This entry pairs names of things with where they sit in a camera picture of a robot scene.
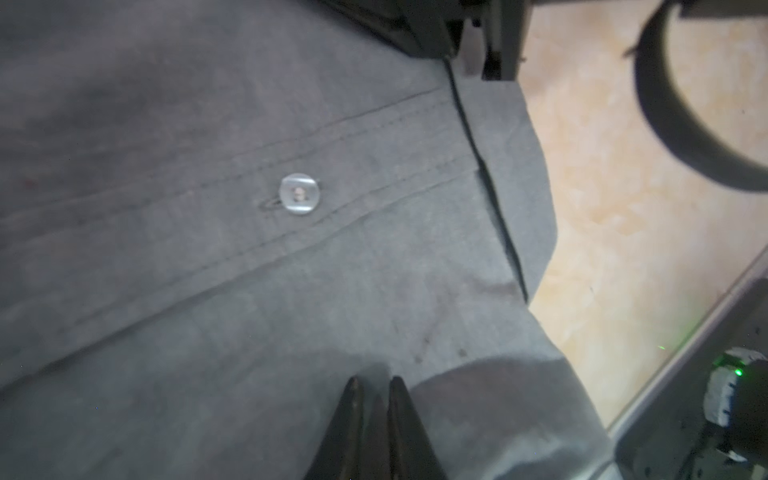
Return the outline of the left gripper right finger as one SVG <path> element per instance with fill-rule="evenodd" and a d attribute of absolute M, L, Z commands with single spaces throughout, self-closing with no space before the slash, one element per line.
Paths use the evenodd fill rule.
<path fill-rule="evenodd" d="M 389 383 L 387 428 L 392 479 L 447 479 L 407 386 L 399 376 Z"/>

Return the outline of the grey long sleeve shirt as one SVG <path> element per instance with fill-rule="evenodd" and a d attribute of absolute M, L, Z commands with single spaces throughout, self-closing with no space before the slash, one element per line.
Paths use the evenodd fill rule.
<path fill-rule="evenodd" d="M 317 1 L 1 5 L 1 475 L 299 479 L 399 376 L 451 479 L 612 479 L 529 303 L 556 243 L 516 82 Z"/>

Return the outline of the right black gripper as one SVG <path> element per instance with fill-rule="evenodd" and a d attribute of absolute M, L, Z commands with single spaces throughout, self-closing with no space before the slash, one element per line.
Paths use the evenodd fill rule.
<path fill-rule="evenodd" d="M 326 0 L 324 4 L 405 54 L 421 59 L 456 56 L 463 22 L 480 14 L 478 1 Z M 533 2 L 493 0 L 483 16 L 486 81 L 516 81 Z"/>

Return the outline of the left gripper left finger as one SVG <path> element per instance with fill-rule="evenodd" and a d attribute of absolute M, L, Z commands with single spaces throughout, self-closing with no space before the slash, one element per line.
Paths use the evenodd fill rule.
<path fill-rule="evenodd" d="M 304 479 L 359 479 L 364 421 L 364 387 L 351 377 Z"/>

